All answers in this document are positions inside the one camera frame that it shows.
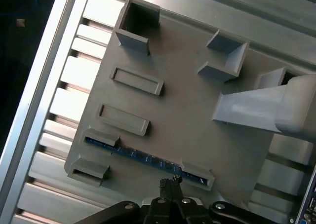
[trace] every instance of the dark background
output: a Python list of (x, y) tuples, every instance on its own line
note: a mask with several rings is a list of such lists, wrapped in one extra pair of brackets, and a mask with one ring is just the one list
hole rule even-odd
[[(0, 154), (54, 1), (0, 0)], [(17, 27), (17, 18), (25, 27)]]

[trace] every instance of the screw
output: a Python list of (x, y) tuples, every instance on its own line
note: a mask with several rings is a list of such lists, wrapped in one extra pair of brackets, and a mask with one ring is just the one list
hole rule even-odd
[(125, 209), (132, 209), (133, 207), (134, 207), (133, 204), (130, 203), (125, 206)]
[(182, 202), (183, 203), (190, 203), (190, 200), (188, 198), (184, 198), (184, 199), (182, 199)]
[(161, 199), (159, 199), (157, 202), (158, 202), (158, 203), (165, 203), (166, 200), (165, 200), (164, 198), (161, 198)]
[(217, 209), (224, 209), (225, 205), (221, 204), (221, 203), (218, 203), (218, 204), (215, 205), (215, 208), (217, 208)]

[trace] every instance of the electronic component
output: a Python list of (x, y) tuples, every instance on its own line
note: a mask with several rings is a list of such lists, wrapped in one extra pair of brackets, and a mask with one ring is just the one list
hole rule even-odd
[(123, 146), (120, 144), (115, 145), (114, 147), (111, 145), (108, 145), (106, 143), (100, 142), (96, 139), (92, 139), (89, 137), (85, 137), (84, 141), (88, 144), (98, 146), (104, 149), (107, 149), (113, 153), (123, 155), (125, 157), (134, 159), (136, 161), (143, 162), (145, 164), (151, 165), (153, 167), (157, 167), (163, 171), (175, 174), (175, 175), (180, 175), (184, 179), (188, 179), (192, 182), (202, 184), (204, 186), (207, 186), (207, 179), (190, 174), (188, 172), (182, 171), (180, 165), (174, 164), (172, 162), (160, 159), (158, 157), (152, 156), (150, 154), (146, 154), (144, 152), (141, 152), (136, 149), (129, 148), (127, 146)]

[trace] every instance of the gray block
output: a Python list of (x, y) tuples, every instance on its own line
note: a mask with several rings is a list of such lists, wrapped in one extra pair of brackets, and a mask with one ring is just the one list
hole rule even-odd
[(215, 181), (215, 177), (211, 173), (210, 168), (202, 167), (197, 164), (192, 164), (191, 162), (186, 161), (184, 159), (181, 159), (180, 166), (182, 168), (182, 171), (184, 172), (207, 179), (207, 188), (205, 188), (202, 185), (199, 185), (198, 183), (191, 182), (186, 179), (184, 179), (183, 182), (199, 187), (199, 188), (207, 189), (207, 190), (212, 189), (213, 183)]
[(126, 0), (115, 25), (122, 46), (149, 55), (147, 32), (159, 27), (160, 7), (143, 0)]
[(163, 86), (161, 79), (121, 66), (113, 67), (110, 78), (158, 96)]
[(259, 75), (254, 89), (280, 86), (284, 79), (285, 72), (286, 68), (281, 68)]
[(103, 123), (140, 136), (145, 135), (149, 125), (146, 119), (107, 105), (100, 105), (97, 118)]
[(316, 75), (287, 85), (220, 95), (214, 120), (245, 125), (316, 142)]
[(286, 86), (220, 95), (214, 120), (280, 132), (275, 117)]
[(276, 127), (288, 136), (316, 142), (316, 75), (292, 78), (276, 114)]
[(249, 47), (249, 42), (246, 39), (218, 30), (207, 43), (207, 47), (218, 52), (217, 57), (223, 58), (224, 61), (217, 64), (214, 63), (213, 59), (210, 59), (198, 70), (198, 74), (222, 82), (239, 76)]
[(86, 137), (100, 141), (102, 143), (105, 143), (111, 146), (114, 146), (116, 143), (119, 142), (119, 136), (112, 135), (112, 134), (105, 134), (91, 128), (83, 132), (82, 137), (81, 137), (82, 143), (85, 143)]
[(68, 177), (94, 187), (99, 187), (109, 168), (109, 164), (101, 165), (93, 161), (79, 158), (71, 164)]

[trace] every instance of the metal table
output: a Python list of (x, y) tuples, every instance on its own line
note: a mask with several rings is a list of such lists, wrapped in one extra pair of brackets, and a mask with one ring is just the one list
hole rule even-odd
[[(248, 38), (251, 49), (278, 58), (294, 72), (315, 73), (316, 7), (307, 0), (238, 0), (241, 7), (232, 0), (146, 1)], [(125, 199), (67, 178), (64, 171), (123, 2), (55, 1), (0, 160), (0, 223), (68, 224)], [(246, 208), (280, 223), (295, 220), (291, 198), (296, 194), (288, 184), (299, 187), (304, 172), (278, 157), (307, 166), (313, 151), (313, 144), (275, 136)]]

